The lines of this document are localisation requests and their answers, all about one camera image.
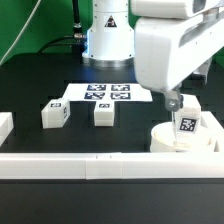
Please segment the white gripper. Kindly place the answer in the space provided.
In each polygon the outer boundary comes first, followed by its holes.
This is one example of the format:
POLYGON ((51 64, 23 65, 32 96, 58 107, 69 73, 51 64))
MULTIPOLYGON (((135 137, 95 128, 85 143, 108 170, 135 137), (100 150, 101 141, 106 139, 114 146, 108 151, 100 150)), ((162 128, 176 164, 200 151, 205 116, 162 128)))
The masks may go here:
POLYGON ((222 47, 224 9, 186 20, 142 17, 135 26, 136 80, 146 89, 165 92, 166 109, 178 111, 183 96, 176 86, 193 71, 195 78, 206 80, 211 57, 222 47))

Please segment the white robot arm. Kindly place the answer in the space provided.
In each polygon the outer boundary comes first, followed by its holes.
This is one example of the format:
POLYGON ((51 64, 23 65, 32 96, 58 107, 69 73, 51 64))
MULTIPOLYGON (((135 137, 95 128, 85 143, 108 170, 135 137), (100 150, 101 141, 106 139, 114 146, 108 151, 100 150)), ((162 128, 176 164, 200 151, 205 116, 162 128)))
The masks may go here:
POLYGON ((223 47, 224 0, 93 0, 82 57, 102 67, 132 61, 137 82, 177 111, 182 81, 191 74, 205 78, 223 47))

